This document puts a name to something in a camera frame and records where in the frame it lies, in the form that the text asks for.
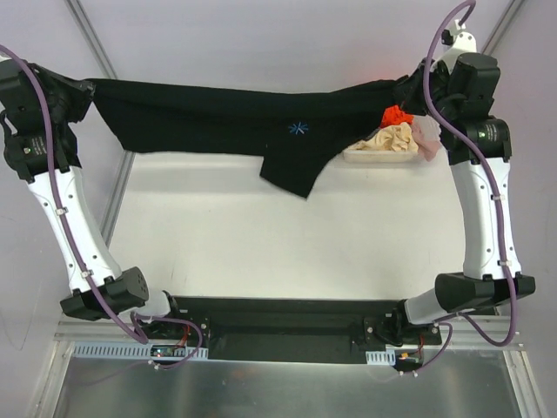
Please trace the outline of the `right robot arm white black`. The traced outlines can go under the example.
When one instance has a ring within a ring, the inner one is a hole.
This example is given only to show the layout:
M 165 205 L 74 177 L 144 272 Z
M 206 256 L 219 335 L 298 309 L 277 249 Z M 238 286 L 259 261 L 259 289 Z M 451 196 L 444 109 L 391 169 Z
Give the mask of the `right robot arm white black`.
M 423 325 L 474 310 L 508 305 L 534 293 L 514 249 L 508 204 L 511 136 L 491 115 L 500 79 L 495 58 L 468 52 L 453 66 L 424 59 L 395 90 L 398 105 L 440 125 L 440 142 L 460 201 L 465 258 L 459 273 L 441 273 L 431 290 L 400 302 L 393 337 L 412 343 Z

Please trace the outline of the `black t-shirt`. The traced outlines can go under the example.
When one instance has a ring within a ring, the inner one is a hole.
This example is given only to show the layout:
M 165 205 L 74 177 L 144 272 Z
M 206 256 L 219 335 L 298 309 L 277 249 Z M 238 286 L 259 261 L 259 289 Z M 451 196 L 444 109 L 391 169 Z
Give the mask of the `black t-shirt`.
M 256 156 L 259 175 L 307 198 L 329 161 L 379 128 L 394 105 L 395 80 L 318 93 L 273 93 L 95 78 L 129 105 L 121 134 L 134 153 Z

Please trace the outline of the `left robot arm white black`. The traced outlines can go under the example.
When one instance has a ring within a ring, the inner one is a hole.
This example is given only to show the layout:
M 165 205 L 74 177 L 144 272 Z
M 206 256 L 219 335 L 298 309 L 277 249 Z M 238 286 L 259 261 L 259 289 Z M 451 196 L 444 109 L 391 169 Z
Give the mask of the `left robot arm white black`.
M 80 320 L 122 313 L 153 318 L 166 339 L 178 337 L 184 318 L 169 296 L 152 290 L 137 267 L 124 270 L 112 257 L 87 206 L 77 138 L 95 87 L 29 64 L 1 49 L 1 126 L 4 158 L 44 210 L 66 265 L 70 295 L 63 313 Z

